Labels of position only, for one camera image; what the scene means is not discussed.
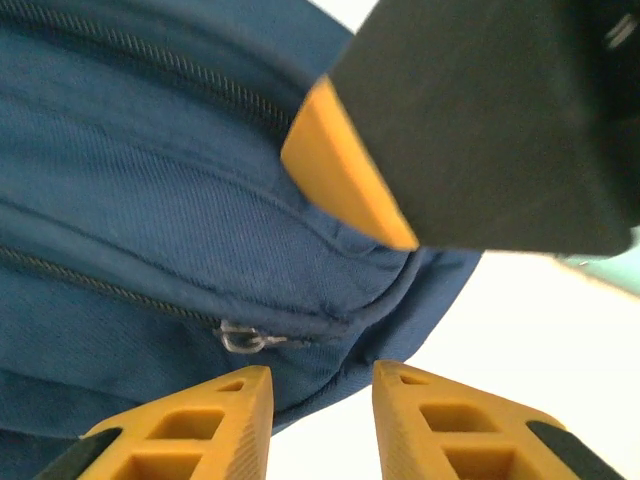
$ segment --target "white background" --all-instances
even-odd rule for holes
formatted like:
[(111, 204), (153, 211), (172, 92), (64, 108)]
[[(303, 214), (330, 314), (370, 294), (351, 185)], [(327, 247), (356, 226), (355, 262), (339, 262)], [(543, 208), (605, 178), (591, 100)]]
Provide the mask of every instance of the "white background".
[[(374, 0), (315, 0), (352, 30)], [(556, 417), (640, 480), (640, 300), (550, 259), (489, 254), (407, 362)], [(378, 480), (371, 389), (273, 437), (268, 480)]]

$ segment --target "blue backpack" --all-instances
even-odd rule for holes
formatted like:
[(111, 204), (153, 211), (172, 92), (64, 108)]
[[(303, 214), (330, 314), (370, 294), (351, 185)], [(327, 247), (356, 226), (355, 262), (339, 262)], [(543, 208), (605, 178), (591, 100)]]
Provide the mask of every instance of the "blue backpack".
[(4, 480), (247, 365), (277, 432), (424, 342), (480, 255), (389, 250), (279, 159), (349, 38), (306, 0), (0, 1)]

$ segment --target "black rubber pad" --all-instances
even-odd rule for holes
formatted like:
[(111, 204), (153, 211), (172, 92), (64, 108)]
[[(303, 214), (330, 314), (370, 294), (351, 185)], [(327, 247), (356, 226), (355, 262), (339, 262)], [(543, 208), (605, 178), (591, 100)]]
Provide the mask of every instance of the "black rubber pad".
[(112, 428), (78, 440), (33, 480), (76, 480), (122, 433)]
[(542, 422), (527, 425), (580, 480), (624, 480), (572, 433)]
[(421, 244), (614, 255), (603, 65), (578, 0), (382, 0), (330, 77)]

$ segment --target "yellow plastic part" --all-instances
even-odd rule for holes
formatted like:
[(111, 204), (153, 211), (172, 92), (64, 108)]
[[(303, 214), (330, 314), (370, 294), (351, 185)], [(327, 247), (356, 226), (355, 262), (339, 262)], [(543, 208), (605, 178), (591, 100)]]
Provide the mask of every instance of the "yellow plastic part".
[(389, 247), (419, 247), (329, 77), (315, 85), (298, 112), (282, 162), (307, 198), (326, 212)]
[(392, 361), (374, 368), (385, 480), (579, 480), (527, 427), (537, 410)]
[(272, 421), (270, 370), (244, 368), (96, 425), (123, 432), (80, 480), (265, 479)]

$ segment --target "blue fabric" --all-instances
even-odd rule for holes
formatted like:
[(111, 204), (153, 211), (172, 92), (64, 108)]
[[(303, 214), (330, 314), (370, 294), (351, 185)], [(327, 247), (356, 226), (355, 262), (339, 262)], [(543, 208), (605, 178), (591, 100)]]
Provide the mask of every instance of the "blue fabric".
[[(43, 3), (168, 43), (294, 110), (349, 38), (305, 0)], [(193, 322), (0, 265), (3, 479), (105, 417), (247, 365), (272, 369), (277, 432), (368, 385), (376, 359), (412, 355), (479, 259), (386, 249), (311, 206), (255, 127), (2, 25), (0, 111), (0, 245), (312, 341), (231, 354)]]

